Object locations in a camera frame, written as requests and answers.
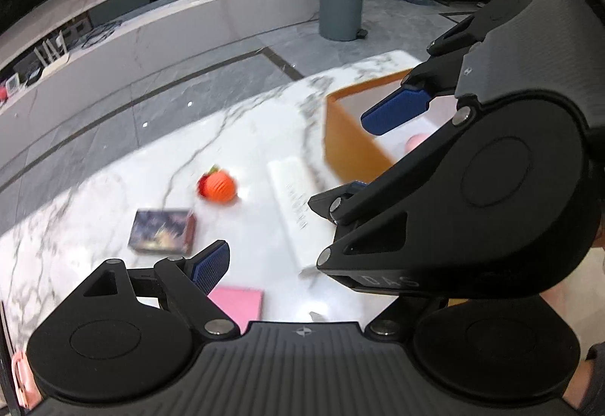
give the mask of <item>gray floor tile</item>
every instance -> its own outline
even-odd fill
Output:
[[[205,70],[210,66],[218,63],[223,63],[231,58],[240,56],[242,54],[250,53],[252,51],[258,51],[264,48],[265,44],[261,40],[250,37],[241,41],[221,46],[220,48],[212,49],[205,53],[193,56],[177,63],[176,65],[169,66],[160,70],[154,74],[151,74],[144,79],[138,80],[138,82],[132,83],[129,87],[131,90],[132,98],[136,99],[141,97],[148,92],[162,87],[168,83],[174,82],[175,80],[186,77],[192,73],[200,70]]]
[[[82,179],[86,179],[106,165],[138,149],[132,107],[104,121],[96,128],[95,139],[86,157]]]
[[[39,162],[21,178],[17,221],[80,182],[93,139],[94,130],[84,133]]]
[[[437,2],[430,2],[429,5],[416,5],[404,0],[365,0],[364,14],[368,12],[385,11],[398,15],[430,15],[443,14],[448,12],[473,11],[477,6],[473,3],[452,3],[451,5],[442,5]]]
[[[38,141],[35,141],[29,147],[26,163],[29,164],[33,162],[47,150],[59,144],[61,141],[64,141],[64,139],[72,136],[88,124],[93,123],[93,121],[109,114],[112,110],[128,104],[130,101],[130,89],[126,87],[105,97],[92,106],[87,107],[87,109],[84,109],[82,112],[68,119],[65,123],[60,124],[52,131],[46,133]]]
[[[8,162],[3,168],[0,169],[0,186],[3,186],[16,174],[23,170],[25,162],[27,160],[27,150],[24,150],[10,162]]]
[[[291,25],[274,31],[264,32],[263,34],[259,34],[257,38],[267,46],[273,46],[292,39],[301,39],[309,34],[318,34],[319,31],[320,23],[317,20],[313,20],[311,22],[304,22],[302,24]]]
[[[8,232],[15,224],[21,179],[19,178],[0,193],[0,235]]]
[[[440,16],[435,10],[437,7],[426,7],[431,12],[427,15],[418,13],[417,9],[422,7],[393,1],[397,2],[397,8],[385,8],[384,0],[380,0],[380,5],[372,5],[375,0],[366,1],[370,3],[368,8],[364,7],[362,21],[368,30],[366,39],[337,42],[309,34],[300,39],[291,37],[271,48],[305,76],[394,49],[403,49],[421,61],[426,60],[427,45],[452,28],[453,22]]]
[[[129,108],[78,136],[29,170],[22,177],[17,220],[23,220],[58,194],[137,148]]]
[[[461,23],[463,20],[465,20],[467,17],[469,16],[469,14],[456,14],[456,13],[452,13],[448,16],[448,18],[453,22],[453,23]]]
[[[179,84],[133,107],[145,145],[179,127],[291,80],[264,56],[255,56]]]

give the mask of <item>cardboard box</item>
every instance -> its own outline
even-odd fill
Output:
[[[433,100],[422,115],[381,136],[361,126],[361,115],[397,90],[410,70],[358,83],[326,97],[326,162],[343,182],[371,182],[405,156],[405,144],[419,133],[434,133],[456,113],[453,96]]]

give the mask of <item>gray trash can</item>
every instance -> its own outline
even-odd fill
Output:
[[[363,0],[320,0],[320,35],[334,41],[352,41],[361,29]]]

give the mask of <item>cable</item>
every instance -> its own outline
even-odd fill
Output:
[[[113,34],[114,31],[120,25],[122,25],[121,20],[112,20],[111,22],[107,22],[107,23],[104,23],[103,25],[95,27],[92,31],[90,31],[84,37],[84,41],[82,42],[80,47],[82,49],[87,49],[87,48],[94,46],[95,44],[100,43],[101,41],[104,41],[105,39],[110,37],[111,34]]]

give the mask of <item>pink ball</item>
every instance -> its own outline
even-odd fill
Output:
[[[416,148],[429,136],[431,136],[429,133],[419,133],[417,135],[412,136],[405,144],[405,154],[410,153],[414,148]]]

